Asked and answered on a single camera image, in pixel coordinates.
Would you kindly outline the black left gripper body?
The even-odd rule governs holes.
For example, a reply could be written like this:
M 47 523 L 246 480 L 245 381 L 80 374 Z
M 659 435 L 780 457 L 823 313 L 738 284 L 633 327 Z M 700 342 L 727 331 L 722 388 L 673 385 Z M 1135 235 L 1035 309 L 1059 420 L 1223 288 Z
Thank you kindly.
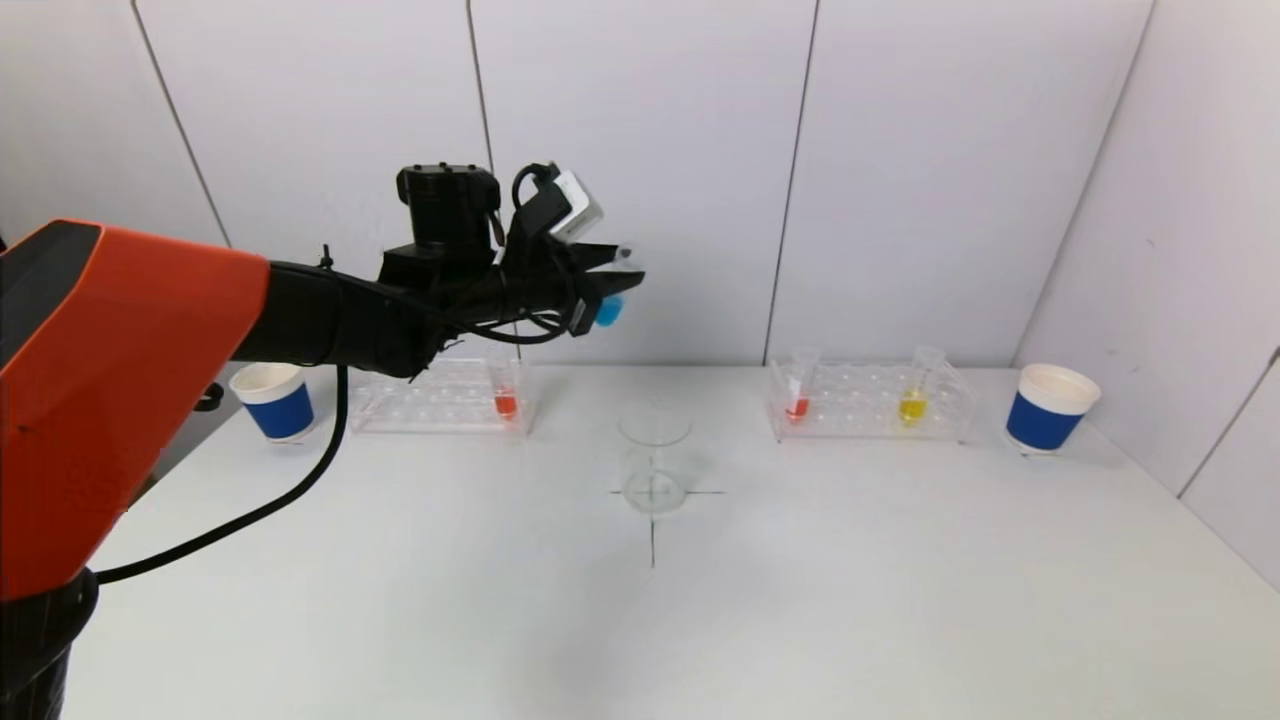
M 503 255 L 503 310 L 509 322 L 531 322 L 547 336 L 577 334 L 588 302 L 585 273 L 570 245 L 548 234 L 515 234 Z

